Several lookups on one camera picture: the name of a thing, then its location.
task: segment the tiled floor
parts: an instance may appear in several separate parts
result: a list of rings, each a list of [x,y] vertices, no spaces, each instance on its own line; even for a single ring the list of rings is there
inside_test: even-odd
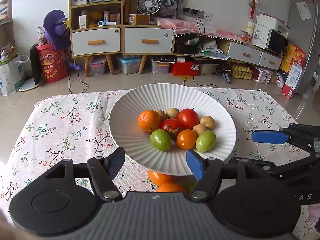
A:
[[[180,77],[174,77],[172,74],[153,74],[149,69],[142,75],[124,75],[119,71],[116,72],[115,76],[111,76],[108,73],[103,76],[84,78],[83,75],[84,73],[81,72],[80,79],[89,86],[86,92],[134,89],[153,83],[183,84],[183,79]],[[231,84],[227,84],[221,76],[209,74],[196,76],[195,81],[203,86],[215,84],[220,88],[261,89],[275,98],[298,123],[320,125],[320,108],[313,103],[314,93],[311,89],[307,94],[308,97],[295,95],[294,98],[287,99],[280,93],[278,86],[258,84],[254,80],[233,79]],[[70,89],[73,93],[81,93],[85,88],[85,85],[79,82],[76,72],[72,73],[70,84]],[[185,85],[199,87],[193,82],[192,78],[188,78]],[[14,143],[33,110],[33,104],[47,97],[69,93],[68,77],[66,77],[55,83],[44,83],[30,91],[17,92],[8,97],[0,97],[0,168],[1,163],[5,164],[7,162]]]

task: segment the white drawer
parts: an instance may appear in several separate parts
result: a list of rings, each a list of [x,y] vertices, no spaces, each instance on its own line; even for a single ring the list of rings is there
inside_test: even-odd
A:
[[[232,59],[257,65],[261,56],[261,51],[239,43],[231,42],[228,54]]]
[[[171,53],[173,30],[125,28],[124,53]]]
[[[74,56],[120,51],[120,28],[72,33],[72,48]]]
[[[278,57],[270,55],[266,52],[262,52],[258,65],[278,70],[280,67],[280,64],[281,64],[281,60],[282,59],[280,59]]]

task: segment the lay's bucket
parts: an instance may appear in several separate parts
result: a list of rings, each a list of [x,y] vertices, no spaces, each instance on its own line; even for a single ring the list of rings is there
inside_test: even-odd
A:
[[[68,75],[65,64],[66,52],[64,50],[55,50],[51,42],[42,46],[37,45],[36,48],[44,79],[48,83],[56,82]]]

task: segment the purple hat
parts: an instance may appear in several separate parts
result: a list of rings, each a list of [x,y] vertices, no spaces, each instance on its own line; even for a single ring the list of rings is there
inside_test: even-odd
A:
[[[66,21],[68,19],[60,10],[53,10],[44,18],[45,37],[56,50],[64,50],[70,46],[69,27],[64,24]]]

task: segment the tablecloth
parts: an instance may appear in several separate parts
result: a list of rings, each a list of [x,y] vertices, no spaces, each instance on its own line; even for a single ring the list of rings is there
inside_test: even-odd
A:
[[[267,93],[254,90],[196,88],[217,100],[233,118],[237,130],[233,154],[276,165],[293,162],[309,154],[287,143],[259,144],[251,139],[255,129],[288,127],[295,120]],[[7,217],[14,195],[64,158],[85,163],[95,156],[108,156],[117,146],[113,142],[108,119],[115,102],[128,90],[54,96],[36,103],[14,145],[0,189],[0,208]],[[88,179],[77,184],[90,188]],[[126,158],[114,179],[127,191],[154,191],[147,169]],[[294,234],[301,239],[317,239],[315,223],[308,207],[301,207],[301,217]]]

